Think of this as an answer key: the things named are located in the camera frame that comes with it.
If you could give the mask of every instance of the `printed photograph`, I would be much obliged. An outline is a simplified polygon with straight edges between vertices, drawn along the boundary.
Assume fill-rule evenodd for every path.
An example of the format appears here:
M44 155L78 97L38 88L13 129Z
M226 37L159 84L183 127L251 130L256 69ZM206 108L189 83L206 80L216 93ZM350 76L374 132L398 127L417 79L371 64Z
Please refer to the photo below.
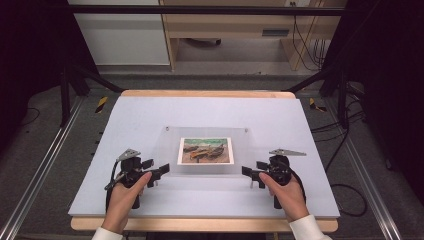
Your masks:
M230 138L181 138L180 165L234 164Z

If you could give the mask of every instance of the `shirt cuff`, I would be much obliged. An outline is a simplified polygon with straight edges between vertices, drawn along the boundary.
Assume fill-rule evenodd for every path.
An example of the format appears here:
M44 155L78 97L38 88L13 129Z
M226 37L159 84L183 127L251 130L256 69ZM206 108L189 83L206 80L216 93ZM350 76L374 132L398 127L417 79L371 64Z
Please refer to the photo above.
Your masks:
M294 222L291 222L290 227L293 230L293 234L297 240L331 239L321 232L321 229L319 229L313 215L308 215Z
M122 240L122 235L99 227L97 228L92 240Z

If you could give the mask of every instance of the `clear plastic holder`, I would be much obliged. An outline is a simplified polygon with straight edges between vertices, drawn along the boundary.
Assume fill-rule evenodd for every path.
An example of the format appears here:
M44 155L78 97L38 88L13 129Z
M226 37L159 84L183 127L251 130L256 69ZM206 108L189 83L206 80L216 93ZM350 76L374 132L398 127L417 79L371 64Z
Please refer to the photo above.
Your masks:
M250 159L250 136L248 128L165 126L151 156L155 163L169 163L169 175L239 175L244 163L255 161ZM179 165L178 155L182 138L230 138L234 164Z

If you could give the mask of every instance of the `gray carpet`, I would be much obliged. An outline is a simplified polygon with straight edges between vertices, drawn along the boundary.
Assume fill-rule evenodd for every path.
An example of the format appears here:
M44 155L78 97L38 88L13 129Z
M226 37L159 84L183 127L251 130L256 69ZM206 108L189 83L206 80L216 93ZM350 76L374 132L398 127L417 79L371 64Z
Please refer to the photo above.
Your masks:
M227 76L227 78L223 76L206 78L106 76L111 82L115 82L123 88L132 89L279 90L292 86L292 84L302 80L300 78L304 78L299 76L286 77L285 81L281 81L281 77L278 76L256 77L258 76ZM96 84L90 83L90 85L93 90L85 98L72 131L67 136L41 191L19 230L22 239L23 234L72 236L91 236L93 234L93 232L72 230L70 227L71 217L67 212L69 204L77 193L90 165L92 153L97 148L96 142L101 139L101 132L107 124L108 116L118 94ZM2 195L0 202L2 207L0 209L0 224L2 225L12 214L59 129L61 116L59 96L59 89L53 88L31 99L29 107L37 108L40 111L39 117L22 126L9 148L1 155L0 181L2 184L0 185L0 192L2 192ZM108 96L108 101L102 113L95 113L98 101L102 96ZM310 109L308 97L301 98L301 101L311 128L334 122L329 112ZM325 106L326 102L322 99L315 98L315 101L317 106ZM359 104L353 104L350 113L353 114L360 110ZM31 121L35 116L35 110L28 110L24 122ZM317 141L327 140L337 135L339 135L338 130L333 129L314 133L314 138ZM352 138L367 169L372 174L372 178L378 186L403 239L424 239L424 228L420 227L424 222L423 206L413 195L402 174L388 171L385 168L384 156L367 124L361 120L352 123L349 136ZM332 140L317 142L317 148L324 166L328 164L341 139L342 137L339 136ZM348 184L362 192L358 178L349 161L349 156L343 148L331 165L328 178L332 184ZM337 202L345 211L358 213L363 209L361 198L352 190L337 187L333 191ZM135 236L143 236L143 233L137 233ZM342 213L339 218L339 229L331 233L330 236L333 239L385 239L373 210L370 208L361 217L351 217ZM280 239L293 239L293 237L290 234L282 234Z

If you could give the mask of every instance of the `human hand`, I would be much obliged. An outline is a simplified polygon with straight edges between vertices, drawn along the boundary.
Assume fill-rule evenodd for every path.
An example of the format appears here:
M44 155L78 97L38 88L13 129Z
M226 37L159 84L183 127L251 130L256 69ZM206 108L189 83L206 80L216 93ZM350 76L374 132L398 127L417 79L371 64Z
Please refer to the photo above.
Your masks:
M296 178L292 177L287 185L281 186L265 173L259 173L259 177L268 186L271 196L277 196L278 202L284 209L289 222L309 215L302 189Z
M151 177L152 173L147 172L131 188L126 188L122 183L115 185L102 228L122 234L127 225L128 213L134 204L135 198L143 193L144 186L146 186Z

